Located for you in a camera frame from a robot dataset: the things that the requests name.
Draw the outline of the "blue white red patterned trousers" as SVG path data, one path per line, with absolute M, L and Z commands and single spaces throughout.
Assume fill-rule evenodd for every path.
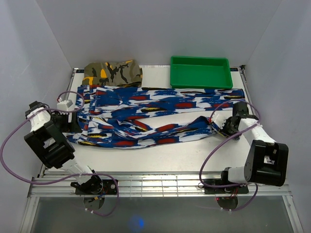
M 83 85 L 78 88 L 79 133 L 70 142 L 103 148 L 139 149 L 195 141 L 215 134 L 207 116 L 187 124 L 153 128 L 145 118 L 191 112 L 229 110 L 245 98 L 242 89 L 171 89 Z

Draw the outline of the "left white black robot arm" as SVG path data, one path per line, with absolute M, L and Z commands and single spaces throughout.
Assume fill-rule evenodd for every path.
M 103 190 L 103 181 L 94 170 L 78 162 L 75 149 L 64 135 L 82 132 L 75 113 L 51 111 L 48 105 L 34 101 L 25 116 L 31 123 L 31 131 L 24 140 L 47 168 L 77 174 L 76 181 L 70 185 L 84 194 L 98 194 Z

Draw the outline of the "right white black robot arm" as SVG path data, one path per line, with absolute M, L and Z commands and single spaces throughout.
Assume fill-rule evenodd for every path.
M 221 127 L 221 133 L 230 137 L 254 125 L 242 133 L 250 145 L 244 166 L 227 167 L 222 171 L 219 186 L 226 193 L 232 192 L 238 183 L 273 186 L 285 183 L 289 148 L 272 139 L 257 121 L 255 115 L 249 114 L 247 104 L 238 102 L 233 104 L 232 116 Z

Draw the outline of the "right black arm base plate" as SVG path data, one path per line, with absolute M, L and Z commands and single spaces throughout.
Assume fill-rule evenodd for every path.
M 224 183 L 221 179 L 204 179 L 204 183 L 209 185 L 226 185 L 228 182 Z M 223 188 L 212 188 L 204 187 L 205 194 L 248 194 L 249 189 L 247 186 L 235 186 L 235 187 L 223 187 Z

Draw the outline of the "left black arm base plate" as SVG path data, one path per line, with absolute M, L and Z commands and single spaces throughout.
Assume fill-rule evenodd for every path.
M 75 188 L 76 195 L 116 195 L 117 188 L 113 180 L 103 179 L 96 185 L 91 185 L 89 187 L 82 187 L 77 182 L 71 182 L 71 187 Z

